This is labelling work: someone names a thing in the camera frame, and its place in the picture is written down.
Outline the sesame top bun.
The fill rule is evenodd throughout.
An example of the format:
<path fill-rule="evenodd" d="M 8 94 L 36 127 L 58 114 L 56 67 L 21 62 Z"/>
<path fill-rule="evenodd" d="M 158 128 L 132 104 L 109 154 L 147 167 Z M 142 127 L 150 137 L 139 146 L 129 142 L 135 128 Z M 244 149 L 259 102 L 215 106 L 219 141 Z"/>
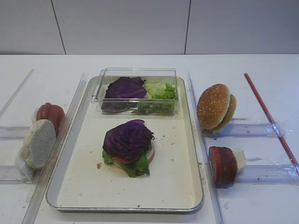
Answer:
<path fill-rule="evenodd" d="M 204 129 L 217 127 L 227 114 L 230 90 L 225 84 L 214 84 L 201 94 L 197 102 L 197 117 Z"/>

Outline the sesame bun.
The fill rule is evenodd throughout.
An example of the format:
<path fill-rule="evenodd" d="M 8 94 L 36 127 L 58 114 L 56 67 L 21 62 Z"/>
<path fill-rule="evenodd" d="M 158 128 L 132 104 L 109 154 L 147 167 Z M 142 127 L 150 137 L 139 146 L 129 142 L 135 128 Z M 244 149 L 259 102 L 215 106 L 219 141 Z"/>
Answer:
<path fill-rule="evenodd" d="M 213 132 L 219 132 L 231 121 L 234 112 L 236 110 L 236 106 L 237 106 L 237 100 L 233 94 L 230 94 L 230 102 L 229 102 L 227 113 L 224 116 L 223 120 L 220 122 L 220 124 L 217 127 L 212 129 Z"/>
<path fill-rule="evenodd" d="M 197 102 L 197 117 L 204 129 L 217 127 L 227 114 L 230 90 L 225 84 L 214 84 L 201 94 Z"/>

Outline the green lettuce in container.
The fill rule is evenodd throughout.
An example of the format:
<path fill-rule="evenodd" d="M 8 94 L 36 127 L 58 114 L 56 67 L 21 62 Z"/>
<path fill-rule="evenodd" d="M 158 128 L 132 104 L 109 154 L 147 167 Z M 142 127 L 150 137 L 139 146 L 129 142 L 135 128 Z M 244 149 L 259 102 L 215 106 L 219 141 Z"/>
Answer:
<path fill-rule="evenodd" d="M 170 83 L 146 84 L 146 100 L 142 100 L 132 114 L 172 115 L 176 107 L 176 87 Z"/>

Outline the tomato slice on burger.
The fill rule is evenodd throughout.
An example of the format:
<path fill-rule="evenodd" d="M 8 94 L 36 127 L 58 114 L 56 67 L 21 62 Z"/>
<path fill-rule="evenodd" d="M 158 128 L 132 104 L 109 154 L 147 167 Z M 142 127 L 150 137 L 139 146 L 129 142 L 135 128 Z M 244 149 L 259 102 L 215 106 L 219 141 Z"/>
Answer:
<path fill-rule="evenodd" d="M 125 156 L 113 156 L 112 158 L 117 162 L 120 162 L 123 164 L 130 164 L 130 163 L 137 161 L 142 156 L 142 154 L 143 154 L 143 152 L 140 152 L 140 153 L 134 155 L 131 159 L 127 159 Z"/>

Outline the green lettuce leaf on burger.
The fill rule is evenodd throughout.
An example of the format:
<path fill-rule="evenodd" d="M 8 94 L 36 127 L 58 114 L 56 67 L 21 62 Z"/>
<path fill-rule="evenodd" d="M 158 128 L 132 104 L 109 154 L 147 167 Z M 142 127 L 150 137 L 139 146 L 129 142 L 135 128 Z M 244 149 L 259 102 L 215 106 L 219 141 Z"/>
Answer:
<path fill-rule="evenodd" d="M 142 152 L 141 156 L 135 162 L 129 164 L 125 164 L 113 159 L 112 156 L 105 151 L 102 151 L 102 158 L 106 165 L 116 166 L 117 168 L 122 169 L 129 177 L 135 178 L 150 174 L 149 161 L 145 151 Z"/>

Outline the clear plastic container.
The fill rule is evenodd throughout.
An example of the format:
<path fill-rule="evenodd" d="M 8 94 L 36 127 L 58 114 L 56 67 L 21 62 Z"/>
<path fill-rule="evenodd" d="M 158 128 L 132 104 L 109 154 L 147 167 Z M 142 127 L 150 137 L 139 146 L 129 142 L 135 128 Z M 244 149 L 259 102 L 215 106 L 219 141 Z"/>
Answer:
<path fill-rule="evenodd" d="M 110 83 L 115 82 L 120 77 L 140 77 L 144 83 L 144 87 L 146 84 L 154 84 L 154 83 L 170 83 L 172 86 L 176 87 L 176 107 L 174 110 L 175 114 L 177 104 L 178 104 L 178 88 L 177 88 L 177 76 L 175 69 L 172 68 L 105 68 L 100 72 L 100 75 L 97 78 L 97 82 L 95 85 L 95 90 L 92 95 L 91 102 L 98 104 L 98 111 L 102 112 L 103 114 L 132 114 L 132 111 L 135 110 L 138 104 L 142 100 L 146 100 L 146 96 L 144 98 L 135 98 L 135 99 L 105 99 L 106 90 Z M 127 109 L 124 112 L 119 113 L 107 113 L 103 112 L 101 109 L 102 103 L 107 101 L 114 101 L 119 100 L 121 102 L 130 102 L 136 103 L 136 106 Z"/>

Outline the metal baking tray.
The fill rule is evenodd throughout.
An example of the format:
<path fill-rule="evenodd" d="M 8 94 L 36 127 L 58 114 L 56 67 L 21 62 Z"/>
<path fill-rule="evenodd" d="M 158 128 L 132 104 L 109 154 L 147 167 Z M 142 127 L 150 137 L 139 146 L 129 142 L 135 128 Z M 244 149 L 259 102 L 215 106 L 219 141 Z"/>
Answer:
<path fill-rule="evenodd" d="M 48 204 L 68 212 L 187 213 L 200 209 L 204 193 L 183 79 L 177 78 L 175 115 L 141 116 L 154 133 L 155 155 L 149 175 L 136 178 L 103 161 L 106 132 L 135 115 L 97 111 L 91 102 L 96 82 L 92 78 L 87 85 L 65 139 L 46 193 Z"/>

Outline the clear track right upper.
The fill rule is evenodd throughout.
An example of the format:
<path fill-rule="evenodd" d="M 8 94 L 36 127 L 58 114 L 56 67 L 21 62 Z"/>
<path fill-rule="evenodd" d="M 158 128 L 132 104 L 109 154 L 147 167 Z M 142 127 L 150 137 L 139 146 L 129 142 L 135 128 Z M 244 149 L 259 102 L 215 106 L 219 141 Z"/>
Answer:
<path fill-rule="evenodd" d="M 208 138 L 272 138 L 284 137 L 285 135 L 284 131 L 277 123 L 227 124 L 219 131 L 203 130 L 202 132 L 203 135 Z"/>

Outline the pale bun halves left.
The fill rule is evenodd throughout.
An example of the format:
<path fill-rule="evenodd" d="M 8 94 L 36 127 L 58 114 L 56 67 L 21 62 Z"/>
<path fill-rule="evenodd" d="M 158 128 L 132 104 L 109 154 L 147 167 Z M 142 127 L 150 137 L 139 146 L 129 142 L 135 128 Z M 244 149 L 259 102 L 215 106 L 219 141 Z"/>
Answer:
<path fill-rule="evenodd" d="M 32 124 L 27 131 L 21 148 L 21 159 L 33 169 L 41 169 L 51 153 L 56 141 L 53 124 L 41 119 Z"/>

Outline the clear track right lower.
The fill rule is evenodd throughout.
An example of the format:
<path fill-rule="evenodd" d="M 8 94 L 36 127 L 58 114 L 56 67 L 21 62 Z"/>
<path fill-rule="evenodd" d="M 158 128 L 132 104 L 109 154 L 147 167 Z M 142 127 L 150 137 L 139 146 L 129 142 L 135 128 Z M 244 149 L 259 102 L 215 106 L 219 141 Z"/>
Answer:
<path fill-rule="evenodd" d="M 291 165 L 247 165 L 235 183 L 244 184 L 299 184 L 299 168 Z"/>

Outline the clear track left lower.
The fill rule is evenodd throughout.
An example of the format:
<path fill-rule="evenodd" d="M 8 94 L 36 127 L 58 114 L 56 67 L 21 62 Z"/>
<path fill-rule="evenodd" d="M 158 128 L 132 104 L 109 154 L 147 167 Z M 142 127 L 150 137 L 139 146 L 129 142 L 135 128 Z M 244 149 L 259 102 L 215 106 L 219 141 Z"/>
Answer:
<path fill-rule="evenodd" d="M 39 173 L 33 175 L 30 181 L 25 176 L 22 176 L 17 168 L 13 165 L 0 166 L 0 183 L 1 184 L 36 184 L 39 182 Z"/>

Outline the red plastic rail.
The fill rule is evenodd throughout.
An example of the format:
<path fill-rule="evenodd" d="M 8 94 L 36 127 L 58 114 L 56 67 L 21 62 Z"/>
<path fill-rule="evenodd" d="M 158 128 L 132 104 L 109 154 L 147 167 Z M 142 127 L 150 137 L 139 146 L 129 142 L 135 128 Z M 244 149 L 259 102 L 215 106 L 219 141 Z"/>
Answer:
<path fill-rule="evenodd" d="M 259 92 L 257 91 L 255 85 L 253 84 L 251 78 L 249 77 L 249 74 L 248 74 L 248 73 L 244 73 L 244 77 L 245 77 L 245 79 L 247 80 L 247 82 L 248 82 L 248 84 L 249 84 L 251 90 L 253 91 L 253 93 L 254 93 L 254 95 L 255 95 L 257 101 L 259 102 L 259 104 L 260 104 L 260 106 L 261 106 L 261 108 L 262 108 L 262 110 L 263 110 L 265 116 L 267 117 L 269 123 L 271 124 L 272 128 L 274 129 L 274 131 L 275 131 L 275 133 L 276 133 L 276 136 L 277 136 L 278 140 L 280 141 L 280 143 L 281 143 L 283 149 L 285 150 L 285 152 L 286 152 L 286 154 L 287 154 L 289 160 L 291 161 L 291 163 L 292 163 L 294 166 L 298 166 L 299 163 L 298 163 L 298 161 L 296 160 L 294 154 L 292 153 L 290 147 L 288 146 L 288 144 L 287 144 L 287 142 L 286 142 L 284 136 L 278 131 L 277 128 L 275 128 L 275 123 L 276 123 L 276 122 L 274 121 L 274 119 L 273 119 L 271 113 L 269 112 L 267 106 L 265 105 L 264 101 L 262 100 L 262 98 L 261 98 Z"/>

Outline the clear rail right of tray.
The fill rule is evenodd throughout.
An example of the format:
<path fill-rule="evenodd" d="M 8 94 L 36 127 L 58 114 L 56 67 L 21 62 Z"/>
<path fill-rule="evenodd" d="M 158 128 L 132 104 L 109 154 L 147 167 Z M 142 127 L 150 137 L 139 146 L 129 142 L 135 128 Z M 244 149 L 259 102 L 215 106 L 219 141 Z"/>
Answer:
<path fill-rule="evenodd" d="M 205 138 L 202 133 L 202 128 L 201 128 L 200 122 L 197 117 L 197 100 L 195 97 L 194 87 L 192 84 L 192 80 L 191 80 L 189 71 L 187 72 L 187 84 L 188 84 L 188 89 L 189 89 L 189 93 L 190 93 L 192 110 L 193 110 L 193 114 L 194 114 L 200 149 L 201 149 L 202 158 L 203 158 L 203 165 L 205 168 L 206 179 L 207 179 L 211 202 L 212 202 L 212 206 L 213 206 L 213 210 L 214 210 L 215 221 L 217 224 L 223 224 L 224 222 L 223 222 L 223 217 L 222 217 L 222 213 L 221 213 L 221 207 L 219 205 L 217 189 L 215 188 L 213 177 L 212 177 L 212 169 L 210 167 L 210 160 L 209 160 L 209 155 L 208 155 L 208 151 L 207 151 L 207 147 L 206 147 L 206 141 L 205 141 Z"/>

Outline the clear far left rail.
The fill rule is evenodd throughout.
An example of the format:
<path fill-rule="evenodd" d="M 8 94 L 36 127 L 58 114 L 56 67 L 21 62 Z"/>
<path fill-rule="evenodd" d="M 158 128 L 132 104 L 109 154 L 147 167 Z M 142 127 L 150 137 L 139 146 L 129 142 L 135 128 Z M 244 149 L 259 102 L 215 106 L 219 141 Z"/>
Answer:
<path fill-rule="evenodd" d="M 4 106 L 0 110 L 0 118 L 4 115 L 8 107 L 11 105 L 11 103 L 14 101 L 18 93 L 21 91 L 21 89 L 24 87 L 26 82 L 30 79 L 30 77 L 34 74 L 35 69 L 31 69 L 29 73 L 25 76 L 25 78 L 22 80 L 22 82 L 18 85 L 18 87 L 15 89 L 13 94 L 10 96 L 10 98 L 6 101 Z"/>

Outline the clear rail left of tray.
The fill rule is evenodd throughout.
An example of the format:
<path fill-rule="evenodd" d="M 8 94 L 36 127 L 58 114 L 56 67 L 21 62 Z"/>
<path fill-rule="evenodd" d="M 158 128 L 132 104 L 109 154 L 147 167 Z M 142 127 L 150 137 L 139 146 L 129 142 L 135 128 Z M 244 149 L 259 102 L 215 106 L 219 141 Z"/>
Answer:
<path fill-rule="evenodd" d="M 31 197 L 31 201 L 23 218 L 22 224 L 33 224 L 35 222 L 37 213 L 39 211 L 41 202 L 45 195 L 47 186 L 49 184 L 52 172 L 54 170 L 56 161 L 60 155 L 60 151 L 64 145 L 64 141 L 69 132 L 70 126 L 72 124 L 73 118 L 76 115 L 77 107 L 81 101 L 81 96 L 84 92 L 85 86 L 87 82 L 87 75 L 85 73 L 82 74 L 80 82 L 75 91 L 74 97 L 69 106 L 68 112 L 62 122 L 60 127 L 60 132 L 56 139 L 56 143 L 46 161 L 46 164 L 42 168 L 40 172 L 39 181 L 37 183 L 36 189 Z"/>

